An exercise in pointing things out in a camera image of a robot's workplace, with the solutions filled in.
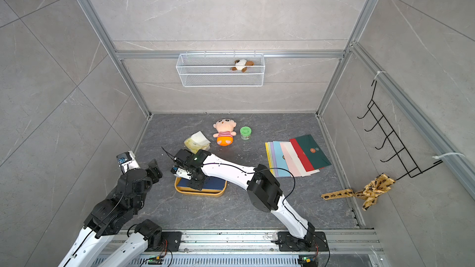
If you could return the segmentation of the yellow plastic storage tray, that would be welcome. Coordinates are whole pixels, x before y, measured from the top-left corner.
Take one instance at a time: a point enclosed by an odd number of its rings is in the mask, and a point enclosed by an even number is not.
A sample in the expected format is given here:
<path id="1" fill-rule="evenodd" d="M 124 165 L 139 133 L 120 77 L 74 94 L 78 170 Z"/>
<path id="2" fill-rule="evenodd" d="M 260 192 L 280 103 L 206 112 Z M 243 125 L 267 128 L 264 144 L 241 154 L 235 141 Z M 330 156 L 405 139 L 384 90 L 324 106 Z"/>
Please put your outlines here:
<path id="1" fill-rule="evenodd" d="M 180 179 L 182 179 L 182 178 L 176 178 L 176 180 L 174 182 L 174 188 L 176 189 L 177 192 L 179 192 L 181 194 L 184 194 L 184 195 L 195 195 L 195 196 L 202 196 L 202 197 L 221 197 L 224 194 L 224 192 L 227 188 L 227 185 L 228 185 L 228 182 L 226 182 L 225 189 L 223 189 L 221 192 L 219 192 L 217 194 L 203 193 L 203 192 L 186 192 L 186 191 L 179 190 L 176 186 L 176 184 L 178 183 L 178 181 Z"/>

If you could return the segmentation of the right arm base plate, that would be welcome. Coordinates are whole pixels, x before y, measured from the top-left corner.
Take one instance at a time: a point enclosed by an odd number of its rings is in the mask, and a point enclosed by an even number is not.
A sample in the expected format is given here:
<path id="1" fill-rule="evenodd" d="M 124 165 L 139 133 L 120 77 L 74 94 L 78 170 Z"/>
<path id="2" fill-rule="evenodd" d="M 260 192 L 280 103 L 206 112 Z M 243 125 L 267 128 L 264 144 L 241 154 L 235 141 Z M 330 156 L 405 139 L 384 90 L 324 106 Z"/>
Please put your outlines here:
<path id="1" fill-rule="evenodd" d="M 310 244 L 293 237 L 289 232 L 278 232 L 274 243 L 281 252 L 328 252 L 327 238 L 324 232 L 315 232 Z"/>

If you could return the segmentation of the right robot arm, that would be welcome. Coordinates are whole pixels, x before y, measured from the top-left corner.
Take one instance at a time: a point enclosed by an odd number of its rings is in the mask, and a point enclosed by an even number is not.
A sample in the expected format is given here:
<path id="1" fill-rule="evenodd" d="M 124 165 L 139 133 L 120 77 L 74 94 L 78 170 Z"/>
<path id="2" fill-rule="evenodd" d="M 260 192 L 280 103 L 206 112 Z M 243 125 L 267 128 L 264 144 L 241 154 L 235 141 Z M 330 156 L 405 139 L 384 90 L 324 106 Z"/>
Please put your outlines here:
<path id="1" fill-rule="evenodd" d="M 207 178 L 219 178 L 244 189 L 258 210 L 271 213 L 286 226 L 298 246 L 315 246 L 315 227 L 289 203 L 271 169 L 264 165 L 243 166 L 199 150 L 192 153 L 181 149 L 172 156 L 175 176 L 189 180 L 194 190 L 202 190 Z"/>

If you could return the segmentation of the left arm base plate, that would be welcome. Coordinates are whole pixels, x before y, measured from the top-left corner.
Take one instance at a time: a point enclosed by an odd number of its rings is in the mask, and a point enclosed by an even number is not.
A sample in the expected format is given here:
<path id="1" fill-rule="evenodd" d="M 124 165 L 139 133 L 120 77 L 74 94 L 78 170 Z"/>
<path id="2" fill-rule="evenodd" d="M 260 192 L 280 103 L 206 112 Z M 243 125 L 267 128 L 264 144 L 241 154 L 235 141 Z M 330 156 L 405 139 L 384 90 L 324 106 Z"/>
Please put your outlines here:
<path id="1" fill-rule="evenodd" d="M 145 246 L 146 252 L 158 252 L 158 251 L 165 251 L 167 248 L 172 252 L 177 252 L 181 245 L 182 239 L 182 232 L 174 231 L 174 232 L 161 232 L 154 236 L 144 236 L 141 233 L 133 233 L 130 235 L 130 239 L 138 239 L 138 243 Z"/>

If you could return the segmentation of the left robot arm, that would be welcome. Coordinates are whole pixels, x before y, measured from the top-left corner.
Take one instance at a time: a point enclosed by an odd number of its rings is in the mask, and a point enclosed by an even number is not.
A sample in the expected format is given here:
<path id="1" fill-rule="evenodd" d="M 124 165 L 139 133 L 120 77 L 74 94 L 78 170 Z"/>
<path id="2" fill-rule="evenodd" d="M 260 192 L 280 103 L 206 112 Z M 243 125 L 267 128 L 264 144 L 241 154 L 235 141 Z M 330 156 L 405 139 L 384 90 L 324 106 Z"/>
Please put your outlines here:
<path id="1" fill-rule="evenodd" d="M 96 204 L 84 221 L 84 227 L 63 258 L 61 267 L 90 267 L 103 249 L 145 205 L 152 185 L 163 177 L 155 159 L 147 169 L 128 169 L 118 179 L 106 199 Z M 165 249 L 162 228 L 151 220 L 136 225 L 132 234 L 101 264 L 101 267 L 126 267 L 148 249 Z"/>

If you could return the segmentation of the red envelope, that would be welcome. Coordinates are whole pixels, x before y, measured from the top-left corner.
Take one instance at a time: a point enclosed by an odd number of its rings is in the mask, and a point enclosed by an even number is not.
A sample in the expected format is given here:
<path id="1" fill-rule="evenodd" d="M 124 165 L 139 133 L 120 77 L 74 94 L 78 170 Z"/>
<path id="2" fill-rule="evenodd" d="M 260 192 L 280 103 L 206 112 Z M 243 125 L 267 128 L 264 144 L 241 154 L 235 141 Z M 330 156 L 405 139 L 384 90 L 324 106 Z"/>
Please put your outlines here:
<path id="1" fill-rule="evenodd" d="M 292 146 L 293 146 L 293 148 L 294 148 L 301 164 L 303 165 L 306 173 L 314 172 L 315 169 L 314 169 L 313 165 L 310 163 L 308 157 L 304 154 L 303 149 L 301 148 L 301 146 L 299 145 L 297 140 L 292 138 L 290 140 L 290 142 L 291 142 L 291 144 L 292 144 Z"/>

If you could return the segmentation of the dark green envelope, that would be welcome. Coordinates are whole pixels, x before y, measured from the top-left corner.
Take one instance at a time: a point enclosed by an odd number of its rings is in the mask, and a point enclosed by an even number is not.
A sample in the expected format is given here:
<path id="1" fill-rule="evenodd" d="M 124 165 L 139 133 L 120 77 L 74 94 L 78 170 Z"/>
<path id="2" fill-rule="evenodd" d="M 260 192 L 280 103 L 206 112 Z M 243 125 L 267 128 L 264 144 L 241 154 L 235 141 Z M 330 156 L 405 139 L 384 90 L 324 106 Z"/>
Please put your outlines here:
<path id="1" fill-rule="evenodd" d="M 303 135 L 296 137 L 296 141 L 314 169 L 326 168 L 331 165 L 330 160 L 326 157 L 313 136 Z"/>

